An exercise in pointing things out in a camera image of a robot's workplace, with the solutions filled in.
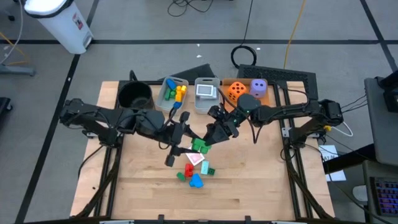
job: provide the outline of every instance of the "black cup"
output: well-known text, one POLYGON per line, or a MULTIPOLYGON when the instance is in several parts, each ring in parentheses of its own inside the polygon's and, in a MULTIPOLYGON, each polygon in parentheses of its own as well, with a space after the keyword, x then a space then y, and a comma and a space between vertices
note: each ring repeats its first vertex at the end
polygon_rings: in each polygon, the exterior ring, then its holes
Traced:
POLYGON ((154 99, 149 85, 139 81, 125 84, 118 95, 120 106, 135 109, 154 109, 154 99))

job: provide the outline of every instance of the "table leg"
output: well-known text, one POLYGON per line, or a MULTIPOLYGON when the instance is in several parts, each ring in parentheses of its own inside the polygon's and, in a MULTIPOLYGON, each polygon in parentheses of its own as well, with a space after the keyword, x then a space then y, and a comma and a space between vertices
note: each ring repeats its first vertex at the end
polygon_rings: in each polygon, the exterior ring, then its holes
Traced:
POLYGON ((377 162, 374 144, 364 146, 358 150, 324 162, 323 170, 325 171, 325 174, 330 174, 345 168, 362 164, 362 162, 365 160, 377 162))

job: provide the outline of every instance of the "purple die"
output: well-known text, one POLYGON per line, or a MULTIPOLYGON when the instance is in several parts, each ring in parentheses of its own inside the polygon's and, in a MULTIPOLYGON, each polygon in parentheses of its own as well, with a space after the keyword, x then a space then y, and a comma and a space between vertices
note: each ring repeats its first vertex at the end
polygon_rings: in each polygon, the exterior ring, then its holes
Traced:
POLYGON ((250 84, 250 95, 255 98, 262 98, 267 93, 267 83, 264 80, 252 80, 250 84))

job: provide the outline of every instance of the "white trash can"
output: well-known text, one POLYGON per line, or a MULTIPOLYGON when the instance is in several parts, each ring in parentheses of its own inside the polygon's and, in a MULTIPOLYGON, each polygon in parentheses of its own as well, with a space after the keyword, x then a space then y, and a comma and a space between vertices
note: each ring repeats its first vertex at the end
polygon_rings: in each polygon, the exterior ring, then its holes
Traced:
POLYGON ((36 18, 71 54, 86 52, 93 39, 73 0, 27 0, 25 12, 36 18))

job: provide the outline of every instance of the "wooden table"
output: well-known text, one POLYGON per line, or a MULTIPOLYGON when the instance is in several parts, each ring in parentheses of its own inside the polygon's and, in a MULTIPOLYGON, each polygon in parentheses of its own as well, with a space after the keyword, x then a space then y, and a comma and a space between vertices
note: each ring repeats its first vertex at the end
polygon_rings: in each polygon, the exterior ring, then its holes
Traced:
MULTIPOLYGON (((302 90, 302 82, 288 82, 293 90, 302 90)), ((154 99, 159 86, 151 86, 154 99)), ((103 82, 98 106, 114 108, 118 82, 103 82)), ((271 106, 275 106, 274 90, 268 88, 271 106)), ((291 103, 306 100, 301 93, 290 92, 291 103)), ((194 87, 188 87, 183 109, 191 112, 188 123, 199 136, 204 136, 206 124, 214 122, 208 115, 196 114, 193 107, 194 87)), ((301 126, 308 118, 295 119, 301 126)), ((188 182, 177 179, 189 162, 186 155, 176 157, 173 167, 164 165, 169 150, 161 150, 158 142, 139 135, 126 135, 114 199, 113 219, 156 220, 164 214, 167 220, 295 220, 285 162, 280 158, 282 138, 279 122, 264 126, 257 144, 252 143, 248 122, 239 128, 239 137, 213 145, 206 159, 216 169, 214 176, 202 175, 204 187, 192 189, 188 182)), ((318 147, 316 140, 307 144, 318 147)), ((189 146, 183 138, 181 146, 189 146)), ((89 139, 85 157, 98 148, 97 139, 89 139)), ((310 147, 301 150, 308 189, 319 204, 334 216, 319 152, 310 147)), ((81 171, 71 215, 82 210, 100 182, 105 150, 90 159, 81 171)), ((200 165, 195 167, 200 173, 200 165)), ((300 211, 305 216, 301 191, 298 189, 300 211)), ((108 193, 104 194, 101 214, 105 214, 108 193)))

